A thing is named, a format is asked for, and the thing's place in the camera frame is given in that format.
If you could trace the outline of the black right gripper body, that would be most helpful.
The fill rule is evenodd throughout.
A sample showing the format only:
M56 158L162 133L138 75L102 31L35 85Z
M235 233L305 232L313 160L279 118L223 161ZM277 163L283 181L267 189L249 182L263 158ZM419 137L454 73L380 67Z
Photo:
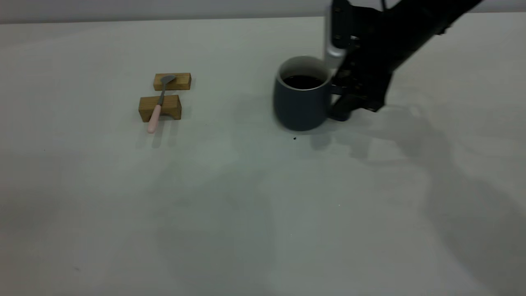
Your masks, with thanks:
M392 79L394 44L390 39L351 41L335 73L335 84L346 88L344 95L359 98L359 109L378 112L385 106L387 88Z

